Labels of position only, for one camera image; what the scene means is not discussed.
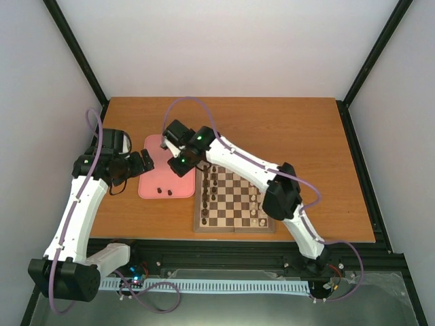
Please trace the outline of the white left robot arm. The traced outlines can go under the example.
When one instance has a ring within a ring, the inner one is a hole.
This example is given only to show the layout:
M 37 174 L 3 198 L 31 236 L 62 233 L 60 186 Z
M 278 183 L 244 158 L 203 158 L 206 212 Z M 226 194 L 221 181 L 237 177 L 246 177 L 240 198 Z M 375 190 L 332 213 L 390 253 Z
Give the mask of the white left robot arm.
M 43 257 L 32 259 L 29 276 L 50 301 L 89 302 L 114 270 L 138 271 L 140 254 L 124 243 L 111 243 L 87 255 L 88 241 L 102 199 L 113 187 L 153 169 L 147 150 L 132 151 L 129 135 L 105 128 L 102 139 L 73 164 L 71 190 L 59 227 Z

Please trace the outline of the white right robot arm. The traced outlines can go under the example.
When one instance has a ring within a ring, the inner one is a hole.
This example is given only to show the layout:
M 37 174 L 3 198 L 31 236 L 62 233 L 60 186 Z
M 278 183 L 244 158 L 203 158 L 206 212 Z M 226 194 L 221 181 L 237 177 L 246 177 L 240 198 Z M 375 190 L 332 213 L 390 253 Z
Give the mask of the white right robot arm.
M 302 202 L 300 185 L 308 183 L 296 176 L 291 164 L 267 162 L 237 147 L 210 127 L 195 131 L 179 120 L 163 128 L 161 147 L 172 153 L 168 165 L 179 177 L 199 163 L 208 162 L 256 186 L 264 194 L 262 210 L 288 229 L 303 256 L 307 273 L 319 276 L 325 270 L 330 250 L 310 222 Z

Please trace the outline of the wooden chess board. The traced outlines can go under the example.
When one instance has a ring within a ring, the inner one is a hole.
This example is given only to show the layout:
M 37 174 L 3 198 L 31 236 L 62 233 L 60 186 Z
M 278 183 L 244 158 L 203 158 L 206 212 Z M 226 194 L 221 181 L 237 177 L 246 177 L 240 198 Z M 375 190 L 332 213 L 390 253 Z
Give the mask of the wooden chess board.
M 213 193 L 213 179 L 211 178 L 212 167 L 216 166 L 217 172 L 217 193 L 216 200 L 211 200 Z M 208 195 L 207 210 L 209 214 L 203 216 L 203 181 L 204 172 L 208 176 Z M 194 231 L 200 233 L 273 233 L 275 232 L 275 221 L 268 215 L 268 227 L 251 228 L 249 218 L 249 197 L 251 195 L 264 194 L 238 174 L 215 164 L 201 163 L 196 169 L 196 192 L 194 210 Z M 201 223 L 202 218 L 207 220 L 207 225 Z

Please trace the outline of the row of white chess pieces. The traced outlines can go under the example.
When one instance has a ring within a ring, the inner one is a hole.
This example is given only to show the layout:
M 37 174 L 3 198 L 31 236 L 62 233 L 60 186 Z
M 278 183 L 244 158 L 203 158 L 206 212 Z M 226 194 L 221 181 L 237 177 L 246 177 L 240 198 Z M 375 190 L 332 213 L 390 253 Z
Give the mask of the row of white chess pieces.
M 249 218 L 251 228 L 268 227 L 268 217 L 262 210 L 262 194 L 251 195 L 249 197 Z

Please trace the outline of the pink plastic tray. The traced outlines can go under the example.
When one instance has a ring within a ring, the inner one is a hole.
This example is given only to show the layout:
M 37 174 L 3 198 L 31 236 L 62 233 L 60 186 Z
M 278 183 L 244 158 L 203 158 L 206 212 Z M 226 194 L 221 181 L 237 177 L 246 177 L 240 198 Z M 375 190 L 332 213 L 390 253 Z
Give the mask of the pink plastic tray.
M 167 163 L 172 158 L 172 153 L 160 147 L 161 140 L 160 134 L 153 134 L 145 139 L 144 148 L 154 162 L 154 169 L 140 176 L 138 195 L 146 200 L 193 196 L 196 189 L 195 172 L 191 170 L 185 176 L 178 177 Z M 161 194 L 157 193 L 158 187 L 162 190 Z M 172 196 L 167 195 L 168 190 L 172 191 Z

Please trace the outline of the black aluminium frame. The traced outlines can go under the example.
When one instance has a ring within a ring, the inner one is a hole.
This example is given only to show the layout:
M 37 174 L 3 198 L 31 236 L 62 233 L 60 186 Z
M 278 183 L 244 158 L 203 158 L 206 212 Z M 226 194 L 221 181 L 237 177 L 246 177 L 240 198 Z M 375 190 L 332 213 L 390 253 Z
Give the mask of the black aluminium frame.
M 392 244 L 387 235 L 379 203 L 349 113 L 350 105 L 370 75 L 372 68 L 375 66 L 411 4 L 411 1 L 397 2 L 364 64 L 346 93 L 345 98 L 337 101 L 336 107 L 375 235 L 374 243 L 357 245 L 357 249 L 359 249 L 360 255 L 362 255 L 364 271 L 367 274 L 371 272 L 401 272 L 404 278 L 403 283 L 406 287 L 405 294 L 411 301 L 412 311 L 417 324 L 427 325 L 428 322 L 418 298 L 406 259 L 403 254 L 396 253 L 392 249 Z M 104 94 L 58 2 L 45 1 L 44 5 L 97 96 L 102 106 L 100 117 L 104 119 L 111 101 Z M 288 274 L 290 269 L 278 264 L 286 258 L 294 258 L 296 256 L 295 245 L 288 242 L 141 240 L 137 246 L 142 251 L 153 255 L 162 253 L 176 267 L 203 267 L 206 270 L 217 270 L 218 268 L 234 270 L 240 268 L 243 271 L 253 270 L 254 268 L 266 268 L 276 270 L 283 275 Z

